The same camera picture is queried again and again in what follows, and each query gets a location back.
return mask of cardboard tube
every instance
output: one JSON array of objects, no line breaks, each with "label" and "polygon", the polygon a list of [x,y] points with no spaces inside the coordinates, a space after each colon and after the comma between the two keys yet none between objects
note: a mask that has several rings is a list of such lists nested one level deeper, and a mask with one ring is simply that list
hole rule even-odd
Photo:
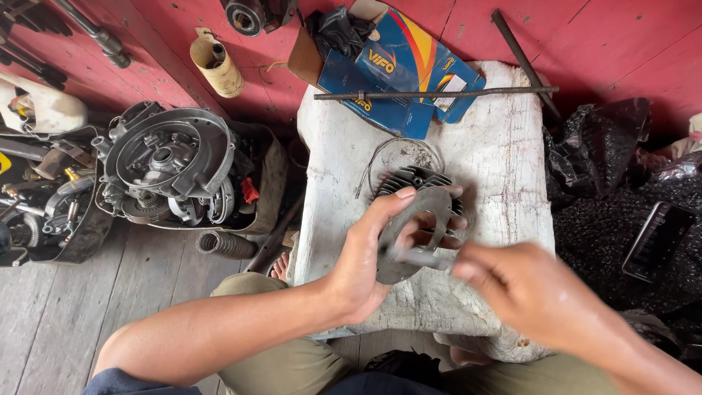
[{"label": "cardboard tube", "polygon": [[207,27],[196,27],[198,38],[190,44],[190,58],[205,76],[215,92],[223,98],[235,98],[244,90],[244,79],[225,50],[224,60],[215,59],[212,46],[222,44],[215,40]]}]

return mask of phone screen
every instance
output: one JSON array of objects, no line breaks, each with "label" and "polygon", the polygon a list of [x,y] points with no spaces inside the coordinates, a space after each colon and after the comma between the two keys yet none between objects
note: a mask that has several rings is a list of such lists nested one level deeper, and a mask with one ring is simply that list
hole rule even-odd
[{"label": "phone screen", "polygon": [[685,209],[666,202],[656,203],[624,261],[624,273],[653,282],[695,219],[695,214]]}]

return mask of cardboard box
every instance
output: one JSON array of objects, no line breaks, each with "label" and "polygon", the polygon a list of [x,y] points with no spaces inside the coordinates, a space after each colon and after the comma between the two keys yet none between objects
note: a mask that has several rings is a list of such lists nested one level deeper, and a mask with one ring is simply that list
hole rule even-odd
[{"label": "cardboard box", "polygon": [[[383,13],[370,18],[369,12]],[[355,60],[332,51],[326,64],[303,27],[288,60],[288,69],[329,93],[350,91],[468,91],[485,80],[444,45],[397,10],[371,0],[357,0],[349,11],[377,22]],[[346,107],[392,134],[425,138],[433,115],[454,123],[475,98],[343,100]]]}]

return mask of foot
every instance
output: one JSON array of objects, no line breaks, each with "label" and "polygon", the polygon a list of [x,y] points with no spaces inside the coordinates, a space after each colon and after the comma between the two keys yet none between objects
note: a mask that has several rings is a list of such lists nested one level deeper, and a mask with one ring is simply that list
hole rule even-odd
[{"label": "foot", "polygon": [[288,263],[290,262],[290,254],[283,252],[280,258],[276,260],[273,264],[273,270],[270,271],[270,276],[273,278],[279,278],[285,281],[285,277],[288,273]]},{"label": "foot", "polygon": [[464,349],[459,349],[458,347],[451,347],[449,349],[449,354],[451,355],[451,360],[458,366],[467,365],[472,363],[473,365],[487,365],[492,363],[492,358],[485,354],[476,354]]}]

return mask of gasket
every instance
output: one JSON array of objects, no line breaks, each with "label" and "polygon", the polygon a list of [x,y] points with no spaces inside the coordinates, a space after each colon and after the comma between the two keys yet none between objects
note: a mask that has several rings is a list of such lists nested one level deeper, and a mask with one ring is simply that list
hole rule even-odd
[{"label": "gasket", "polygon": [[392,217],[380,233],[378,238],[378,271],[376,280],[379,283],[392,285],[410,278],[421,267],[410,264],[397,263],[394,258],[385,255],[387,248],[395,245],[397,237],[410,219],[421,212],[432,212],[437,223],[431,241],[424,249],[424,253],[431,254],[439,246],[439,242],[446,235],[446,226],[451,218],[451,195],[440,186],[433,186],[420,190],[409,207]]}]

